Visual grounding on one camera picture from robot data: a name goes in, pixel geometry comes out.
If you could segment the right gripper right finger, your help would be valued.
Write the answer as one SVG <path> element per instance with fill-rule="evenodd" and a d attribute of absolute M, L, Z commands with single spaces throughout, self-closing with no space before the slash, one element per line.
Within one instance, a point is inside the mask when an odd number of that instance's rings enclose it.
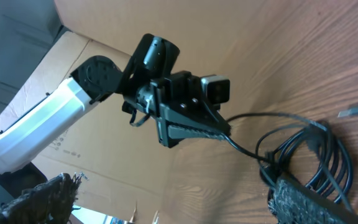
<path fill-rule="evenodd" d="M 357 214 L 288 177 L 269 190 L 268 208 L 279 224 L 358 224 Z"/>

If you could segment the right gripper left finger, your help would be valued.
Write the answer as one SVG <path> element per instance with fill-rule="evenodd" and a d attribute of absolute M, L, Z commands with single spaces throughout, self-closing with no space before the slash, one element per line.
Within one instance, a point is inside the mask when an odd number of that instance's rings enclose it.
<path fill-rule="evenodd" d="M 0 206 L 0 224 L 67 224 L 83 175 L 61 173 Z"/>

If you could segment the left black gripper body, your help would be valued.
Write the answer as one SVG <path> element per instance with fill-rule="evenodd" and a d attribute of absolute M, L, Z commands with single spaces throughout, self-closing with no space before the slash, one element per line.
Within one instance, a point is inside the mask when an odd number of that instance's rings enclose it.
<path fill-rule="evenodd" d="M 195 105 L 202 100 L 207 101 L 203 93 L 200 77 L 188 71 L 170 74 L 167 77 L 151 77 L 148 71 L 138 70 L 127 81 L 122 95 L 123 112 L 135 115 L 138 111 L 153 119 L 162 119 L 160 104 L 171 101 Z"/>

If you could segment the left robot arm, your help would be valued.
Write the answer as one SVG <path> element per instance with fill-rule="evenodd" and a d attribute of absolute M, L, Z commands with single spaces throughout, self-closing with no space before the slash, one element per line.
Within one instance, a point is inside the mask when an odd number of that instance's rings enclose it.
<path fill-rule="evenodd" d="M 62 132 L 112 94 L 123 96 L 123 112 L 134 127 L 153 118 L 159 143 L 174 147 L 188 138 L 224 139 L 231 133 L 219 114 L 230 97 L 230 81 L 219 75 L 197 77 L 172 72 L 179 56 L 173 43 L 145 34 L 125 69 L 109 58 L 90 57 L 58 88 L 0 134 L 0 174 L 15 172 Z"/>

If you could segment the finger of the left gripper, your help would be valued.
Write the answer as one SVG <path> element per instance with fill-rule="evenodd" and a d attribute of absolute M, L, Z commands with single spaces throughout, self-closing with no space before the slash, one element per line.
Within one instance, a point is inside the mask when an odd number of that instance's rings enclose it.
<path fill-rule="evenodd" d="M 188 103 L 182 107 L 181 103 L 171 101 L 168 104 L 160 104 L 160 116 L 162 119 L 173 123 L 189 124 L 191 121 L 203 123 L 223 129 L 225 126 L 226 136 L 231 134 L 231 126 L 207 101 L 201 101 L 195 105 Z"/>
<path fill-rule="evenodd" d="M 161 145 L 172 148 L 180 141 L 189 138 L 206 138 L 223 140 L 226 135 L 223 129 L 203 123 L 191 121 L 189 124 L 173 123 L 165 119 L 157 119 L 158 141 Z"/>

